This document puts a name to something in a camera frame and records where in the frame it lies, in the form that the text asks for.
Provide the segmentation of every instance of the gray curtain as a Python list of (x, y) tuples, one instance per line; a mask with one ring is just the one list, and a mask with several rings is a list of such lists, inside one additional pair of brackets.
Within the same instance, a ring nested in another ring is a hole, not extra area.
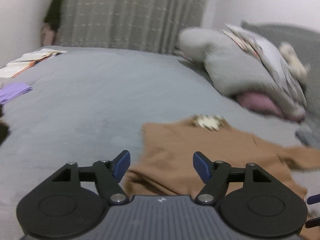
[(205, 0), (64, 0), (57, 45), (174, 50), (179, 31), (199, 26)]

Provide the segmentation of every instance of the stuffed animal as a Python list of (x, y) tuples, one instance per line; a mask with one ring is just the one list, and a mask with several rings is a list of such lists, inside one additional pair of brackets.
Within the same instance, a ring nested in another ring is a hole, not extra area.
[(282, 42), (279, 47), (279, 51), (282, 57), (288, 63), (288, 70), (291, 75), (296, 78), (300, 84), (305, 85), (307, 83), (309, 66), (304, 66), (297, 57), (293, 47), (287, 43)]

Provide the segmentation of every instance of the bed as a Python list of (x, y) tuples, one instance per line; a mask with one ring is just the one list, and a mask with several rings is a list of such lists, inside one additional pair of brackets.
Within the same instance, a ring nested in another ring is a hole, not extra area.
[[(11, 134), (0, 147), (0, 239), (23, 236), (15, 218), (18, 201), (66, 162), (91, 165), (113, 159), (124, 149), (130, 151), (132, 162), (137, 161), (142, 152), (140, 127), (145, 122), (219, 114), (235, 128), (271, 142), (300, 144), (294, 135), (299, 124), (247, 111), (221, 96), (204, 68), (181, 57), (121, 49), (51, 48), (68, 52), (14, 78), (12, 82), (31, 85), (33, 91), (4, 106)], [(309, 195), (319, 193), (320, 172), (293, 176), (308, 187)], [(94, 190), (90, 183), (83, 186)]]

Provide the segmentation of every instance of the pink pillow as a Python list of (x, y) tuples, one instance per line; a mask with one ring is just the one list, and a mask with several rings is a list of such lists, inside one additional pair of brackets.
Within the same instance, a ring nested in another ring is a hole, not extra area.
[(236, 101), (244, 108), (259, 114), (275, 115), (290, 121), (301, 122), (305, 118), (302, 115), (284, 115), (281, 109), (267, 95), (259, 92), (245, 92), (236, 95)]

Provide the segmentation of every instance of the purple folded towel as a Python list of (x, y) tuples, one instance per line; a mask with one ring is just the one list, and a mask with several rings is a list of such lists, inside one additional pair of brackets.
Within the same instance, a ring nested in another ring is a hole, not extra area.
[(32, 87), (26, 84), (10, 84), (0, 89), (0, 104), (4, 105), (17, 96), (28, 93), (31, 90)]

